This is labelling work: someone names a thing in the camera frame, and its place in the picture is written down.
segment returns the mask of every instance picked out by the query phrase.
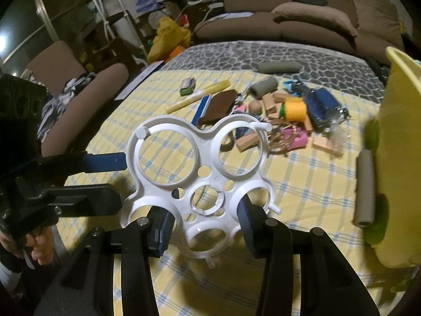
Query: foam tube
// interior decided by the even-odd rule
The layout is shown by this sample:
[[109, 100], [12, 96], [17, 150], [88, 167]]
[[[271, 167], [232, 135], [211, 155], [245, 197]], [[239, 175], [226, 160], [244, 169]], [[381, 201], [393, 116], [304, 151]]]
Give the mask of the foam tube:
[[299, 73], [303, 64], [297, 61], [263, 62], [257, 64], [260, 73]]
[[375, 173], [373, 154], [362, 150], [357, 157], [357, 196], [353, 224], [366, 228], [375, 219]]
[[278, 89], [278, 81], [275, 77], [269, 76], [267, 79], [249, 86], [248, 91], [254, 98], [261, 98], [263, 95], [274, 92]]

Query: wooden block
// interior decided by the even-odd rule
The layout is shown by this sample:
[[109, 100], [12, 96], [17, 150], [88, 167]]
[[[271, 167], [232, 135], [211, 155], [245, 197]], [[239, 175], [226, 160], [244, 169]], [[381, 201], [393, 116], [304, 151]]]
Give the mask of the wooden block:
[[313, 131], [313, 125], [308, 115], [306, 117], [306, 120], [304, 121], [304, 128], [308, 135], [310, 135]]
[[275, 103], [280, 103], [280, 102], [285, 102], [285, 99], [288, 97], [291, 97], [290, 94], [288, 94], [287, 92], [282, 92], [282, 91], [275, 91], [273, 94], [273, 99], [275, 101]]
[[279, 113], [272, 113], [272, 114], [269, 114], [267, 117], [269, 120], [279, 119]]
[[273, 101], [272, 94], [266, 94], [262, 96], [262, 101], [264, 108], [266, 110], [266, 115], [276, 113], [276, 104]]
[[242, 136], [241, 138], [237, 139], [235, 143], [237, 144], [238, 149], [242, 152], [246, 148], [253, 146], [254, 144], [259, 142], [259, 136], [256, 132], [251, 134], [247, 134]]
[[343, 148], [341, 148], [340, 150], [334, 149], [332, 141], [323, 136], [315, 136], [313, 138], [313, 147], [317, 148], [318, 150], [322, 150], [327, 153], [337, 155], [338, 157], [342, 157], [344, 155]]
[[282, 105], [283, 105], [283, 103], [276, 103], [276, 112], [278, 113], [278, 115], [279, 115], [279, 111], [282, 108]]

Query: gray patterned blanket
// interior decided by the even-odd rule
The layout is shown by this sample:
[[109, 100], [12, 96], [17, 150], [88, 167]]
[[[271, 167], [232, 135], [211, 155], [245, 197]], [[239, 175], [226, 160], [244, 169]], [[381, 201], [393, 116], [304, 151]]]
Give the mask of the gray patterned blanket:
[[303, 64], [297, 75], [280, 75], [312, 82], [380, 103], [384, 85], [360, 58], [316, 46], [287, 42], [237, 41], [193, 46], [162, 70], [256, 70], [264, 61], [295, 60]]

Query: yellow spool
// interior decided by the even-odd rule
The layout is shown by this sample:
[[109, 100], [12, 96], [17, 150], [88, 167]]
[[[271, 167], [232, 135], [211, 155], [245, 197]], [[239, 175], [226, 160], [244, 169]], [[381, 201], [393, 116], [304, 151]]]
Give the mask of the yellow spool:
[[302, 98], [288, 98], [285, 100], [285, 119], [288, 122], [304, 122], [307, 117], [307, 106]]

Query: person's hand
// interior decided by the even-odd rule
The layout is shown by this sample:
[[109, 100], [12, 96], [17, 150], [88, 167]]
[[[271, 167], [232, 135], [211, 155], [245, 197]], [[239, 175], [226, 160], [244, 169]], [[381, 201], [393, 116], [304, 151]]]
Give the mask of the person's hand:
[[[4, 249], [18, 258], [22, 258], [22, 250], [18, 249], [16, 242], [9, 239], [3, 233], [0, 233], [0, 243]], [[54, 236], [51, 227], [43, 227], [39, 234], [27, 234], [21, 243], [32, 247], [31, 256], [33, 260], [38, 261], [40, 265], [47, 265], [54, 258]]]

